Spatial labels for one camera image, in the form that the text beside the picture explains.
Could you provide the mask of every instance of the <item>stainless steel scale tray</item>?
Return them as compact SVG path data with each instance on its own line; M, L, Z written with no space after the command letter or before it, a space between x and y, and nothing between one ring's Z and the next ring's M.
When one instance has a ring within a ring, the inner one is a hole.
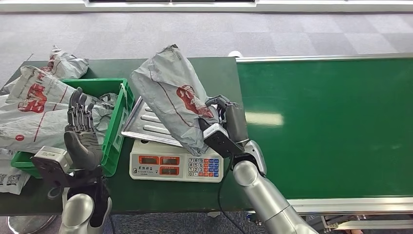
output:
M142 100L142 97L139 97L133 107L121 134L126 137L182 147L182 145L170 135L169 131L155 113Z

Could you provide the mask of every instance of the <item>robotic arm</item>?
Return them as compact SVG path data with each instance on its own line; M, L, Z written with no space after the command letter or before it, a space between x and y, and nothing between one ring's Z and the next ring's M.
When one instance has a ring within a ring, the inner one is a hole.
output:
M101 234L110 215L112 200L100 162L102 149L94 131L92 108L78 88L70 97L66 150L44 146L32 162L43 179L54 186L50 199L63 198L59 234Z
M317 234L294 210L277 187L267 178L267 168L259 145L248 138L243 109L224 96L206 102L216 104L222 126L204 129L204 142L222 157L233 156L233 174L255 212L271 234Z

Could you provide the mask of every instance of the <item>scale keypad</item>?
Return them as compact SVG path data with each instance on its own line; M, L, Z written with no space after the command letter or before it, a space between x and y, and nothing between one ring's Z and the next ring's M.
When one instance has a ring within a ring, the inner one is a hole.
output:
M218 158L188 158L188 176L219 177Z

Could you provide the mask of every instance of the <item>black cable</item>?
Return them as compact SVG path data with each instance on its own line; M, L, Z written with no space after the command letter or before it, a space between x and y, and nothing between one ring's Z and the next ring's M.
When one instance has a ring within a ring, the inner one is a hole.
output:
M112 233L113 233L113 234L116 234L115 225L114 225L114 223L113 223L112 215L110 215L110 214L109 214L109 221L111 222Z
M234 155L232 155L232 156L231 156L231 159L229 160L229 165L228 165L228 167L227 167L227 169L226 169L226 171L225 171L225 174L224 174L224 176L223 176L223 178L222 178L222 181L221 181L221 183L220 183L220 187L218 188L218 207L219 207L220 211L224 214L224 216L225 216L227 219L229 219L229 221L231 221L231 223L234 224L235 227L237 227L243 234L246 234L246 232L245 232L238 224L236 224L236 223L234 222L234 220L232 220L232 219L225 213L225 211L222 209L222 206L221 206L221 198L220 198L220 197L221 197L222 185L224 184L225 178L226 178L226 176L228 175L229 170L231 169L231 165L232 165L233 160L234 160Z

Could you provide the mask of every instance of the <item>green basket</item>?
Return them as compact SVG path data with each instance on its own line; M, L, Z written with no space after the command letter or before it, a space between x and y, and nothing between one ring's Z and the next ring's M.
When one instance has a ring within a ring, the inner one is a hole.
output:
M119 94L108 130L106 131L105 141L102 145L103 158L101 164L103 171L106 176L113 176L116 172L124 139L121 131L126 119L131 113L134 102L134 96L128 85L128 81L124 78L110 78L64 79L62 82L74 88L80 87L84 93L95 97L99 97L106 93ZM121 84L125 87L126 96ZM17 152L12 159L11 165L29 173L35 178L41 178L41 175L30 160L33 155L34 154L27 152Z

